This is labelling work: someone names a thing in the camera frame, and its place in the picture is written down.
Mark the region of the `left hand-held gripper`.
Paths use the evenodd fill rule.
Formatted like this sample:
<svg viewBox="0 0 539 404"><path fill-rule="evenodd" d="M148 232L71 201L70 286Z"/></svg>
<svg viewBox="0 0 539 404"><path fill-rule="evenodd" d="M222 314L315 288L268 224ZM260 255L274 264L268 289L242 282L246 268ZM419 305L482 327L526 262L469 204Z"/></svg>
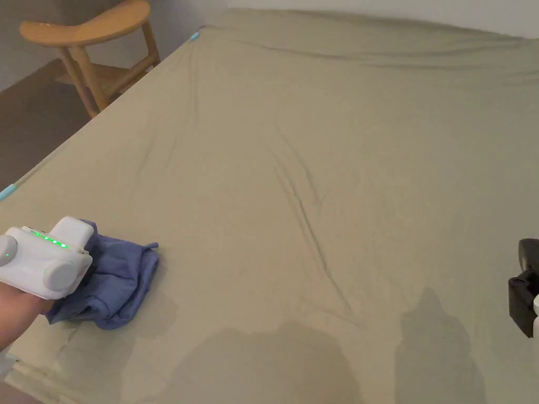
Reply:
<svg viewBox="0 0 539 404"><path fill-rule="evenodd" d="M92 264L92 225L62 218L51 231L11 227L1 234L1 282L46 300L72 294Z"/></svg>

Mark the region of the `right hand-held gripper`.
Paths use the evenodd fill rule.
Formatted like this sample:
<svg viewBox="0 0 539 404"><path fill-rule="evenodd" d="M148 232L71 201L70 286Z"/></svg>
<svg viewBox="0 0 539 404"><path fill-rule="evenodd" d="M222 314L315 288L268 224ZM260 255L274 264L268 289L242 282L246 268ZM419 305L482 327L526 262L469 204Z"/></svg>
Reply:
<svg viewBox="0 0 539 404"><path fill-rule="evenodd" d="M533 338L537 318L534 299L538 296L538 251L538 239L521 239L518 259L522 273L508 280L509 315L528 338Z"/></svg>

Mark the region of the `person's left hand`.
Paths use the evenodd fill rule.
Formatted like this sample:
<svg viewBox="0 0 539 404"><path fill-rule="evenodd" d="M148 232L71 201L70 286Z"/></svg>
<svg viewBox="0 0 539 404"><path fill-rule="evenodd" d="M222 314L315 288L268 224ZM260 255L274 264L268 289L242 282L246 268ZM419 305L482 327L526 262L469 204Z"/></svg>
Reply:
<svg viewBox="0 0 539 404"><path fill-rule="evenodd" d="M16 341L53 304L52 300L1 283L1 351Z"/></svg>

